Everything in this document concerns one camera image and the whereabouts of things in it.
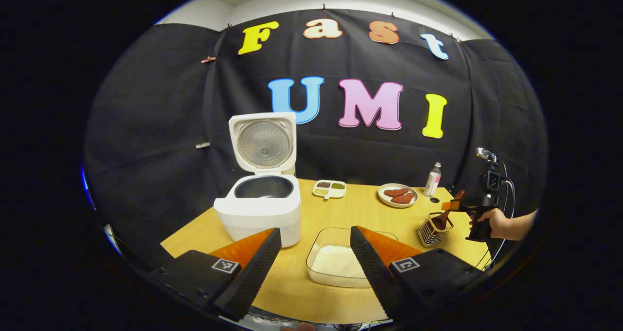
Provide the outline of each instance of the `sausage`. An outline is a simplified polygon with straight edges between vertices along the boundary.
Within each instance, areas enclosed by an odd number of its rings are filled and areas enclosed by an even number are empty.
[[[399,197],[408,192],[409,192],[409,189],[397,189],[397,190],[385,190],[385,192],[383,193],[389,197]]]
[[[411,200],[415,197],[415,195],[416,194],[413,194],[413,193],[407,193],[399,197],[394,197],[391,199],[391,201],[394,203],[407,204],[411,202]]]

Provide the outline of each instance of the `white plate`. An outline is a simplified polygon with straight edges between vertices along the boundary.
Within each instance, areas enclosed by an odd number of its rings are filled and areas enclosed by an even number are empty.
[[[405,204],[401,204],[401,203],[394,203],[392,202],[392,197],[389,197],[387,195],[385,195],[383,192],[385,192],[386,190],[399,190],[399,189],[407,189],[409,190],[409,192],[407,193],[412,193],[415,194],[415,196],[413,196],[413,198],[411,199],[411,202],[409,203],[405,203]],[[396,208],[408,208],[411,207],[417,200],[418,200],[418,193],[416,193],[416,191],[414,189],[412,189],[411,187],[408,187],[407,185],[403,185],[403,184],[385,184],[382,185],[381,187],[379,187],[379,198],[381,199],[381,201],[383,201],[383,203],[390,205],[392,207],[396,207]]]
[[[329,187],[318,187],[320,183],[329,183]],[[344,185],[343,189],[334,189],[331,187],[334,183]],[[328,190],[326,195],[316,194],[316,189],[320,190]],[[314,184],[313,189],[311,189],[311,193],[314,196],[324,197],[325,200],[329,200],[329,198],[342,198],[347,193],[347,183],[345,182],[337,182],[336,180],[318,180],[316,184]]]

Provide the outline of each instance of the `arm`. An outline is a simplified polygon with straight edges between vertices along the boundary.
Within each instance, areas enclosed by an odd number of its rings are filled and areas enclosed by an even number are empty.
[[[538,209],[525,216],[509,219],[506,218],[500,209],[494,208],[482,214],[478,221],[489,220],[492,238],[522,240],[528,231],[530,231],[537,211]]]

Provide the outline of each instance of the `black cloth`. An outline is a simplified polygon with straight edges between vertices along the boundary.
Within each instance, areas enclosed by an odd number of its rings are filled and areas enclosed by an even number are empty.
[[[160,242],[211,207],[201,98],[218,33],[184,24],[151,27],[120,56],[95,97],[85,173],[96,210],[127,254],[156,267]]]
[[[309,39],[305,23],[338,22],[337,38]],[[391,22],[393,45],[368,37],[369,23]],[[243,30],[277,21],[262,48],[238,54]],[[437,58],[421,34],[443,42]],[[201,64],[207,56],[216,61]],[[516,185],[516,216],[538,207],[545,184],[547,139],[543,114],[528,79],[495,41],[459,43],[446,33],[385,14],[359,10],[301,10],[257,18],[221,33],[182,24],[154,26],[117,62],[92,109],[85,142],[87,176],[98,211],[149,267],[171,258],[160,242],[223,197],[242,171],[228,121],[271,112],[275,79],[294,80],[290,107],[303,110],[300,80],[321,76],[320,111],[296,126],[296,176],[347,183],[424,186],[435,162],[440,187],[475,192],[486,162],[476,147],[496,152]],[[382,83],[403,86],[399,130],[374,123],[345,128],[345,91],[359,79],[371,96]],[[447,100],[443,137],[429,138],[426,94]],[[210,147],[195,145],[210,142]]]
[[[337,38],[309,39],[303,36],[305,23],[317,18],[338,22],[343,32]],[[382,20],[398,27],[400,41],[378,43],[368,37],[369,23]],[[238,54],[247,27],[277,21],[262,48]],[[434,34],[443,41],[449,60],[436,58],[420,34]],[[211,152],[218,158],[220,179],[229,189],[240,178],[227,129],[236,114],[271,112],[269,82],[294,80],[290,106],[306,106],[305,87],[300,80],[321,76],[320,111],[311,122],[296,126],[298,178],[329,178],[355,184],[403,183],[424,186],[435,162],[442,164],[442,187],[450,185],[458,173],[469,137],[470,83],[467,65],[458,42],[438,30],[359,10],[303,10],[257,18],[234,25],[223,32],[217,45],[216,65],[210,67],[205,90],[205,129],[212,141]],[[389,131],[374,123],[366,127],[338,125],[344,113],[344,89],[340,80],[361,80],[374,96],[384,82],[403,86],[399,99],[402,129]],[[428,93],[448,100],[443,109],[440,139],[423,136],[428,118]]]
[[[513,204],[515,218],[532,213],[545,191],[548,161],[547,130],[536,93],[520,65],[500,43],[468,40],[461,47],[469,67],[472,116],[470,142],[453,193],[479,189],[478,174],[487,170],[487,162],[476,156],[476,147],[484,147],[501,159],[498,172],[515,186],[515,202],[504,185],[498,192],[501,204],[507,203],[505,215],[510,217]],[[487,242],[492,254],[501,241]],[[507,240],[498,258],[514,245],[516,242]]]

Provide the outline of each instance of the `orange letter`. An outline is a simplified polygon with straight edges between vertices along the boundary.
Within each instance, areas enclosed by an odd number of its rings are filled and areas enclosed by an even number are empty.
[[[338,29],[338,23],[335,20],[329,18],[310,20],[305,25],[309,27],[303,32],[303,36],[305,38],[337,38],[338,36],[342,35],[340,29]]]
[[[398,34],[394,33],[398,30],[398,27],[396,27],[394,23],[376,20],[370,22],[370,30],[372,31],[368,33],[368,36],[370,36],[373,42],[397,43],[398,40],[400,40]]]
[[[279,23],[273,21],[242,30],[244,33],[244,42],[242,43],[242,49],[238,50],[238,55],[262,49],[262,44],[257,41],[262,40],[265,42],[271,34],[271,29],[276,29],[277,27],[279,27]]]

